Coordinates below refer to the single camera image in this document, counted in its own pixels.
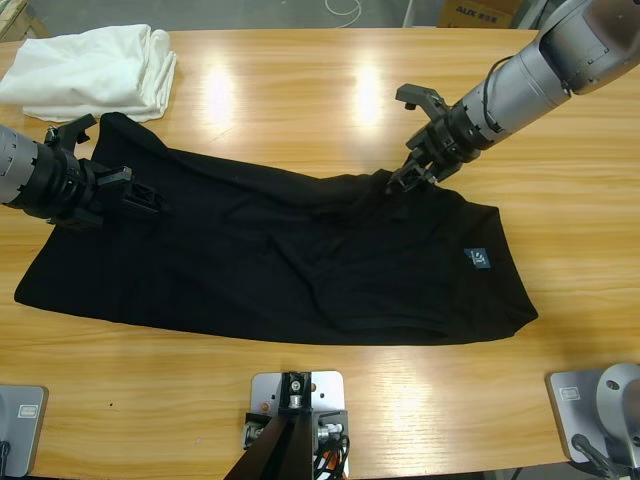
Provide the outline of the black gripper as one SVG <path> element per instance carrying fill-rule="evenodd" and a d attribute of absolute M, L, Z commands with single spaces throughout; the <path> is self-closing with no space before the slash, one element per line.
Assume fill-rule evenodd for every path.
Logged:
<path fill-rule="evenodd" d="M 428 103 L 422 109 L 429 122 L 407 142 L 409 155 L 405 164 L 391 174 L 386 195 L 408 192 L 430 181 L 441 182 L 492 145 L 461 103 L 453 107 L 443 102 Z"/>
<path fill-rule="evenodd" d="M 34 170 L 22 186 L 22 210 L 58 226 L 100 227 L 116 214 L 161 214 L 164 198 L 133 182 L 127 167 L 107 168 L 86 159 L 70 159 L 43 144 L 32 160 Z"/>

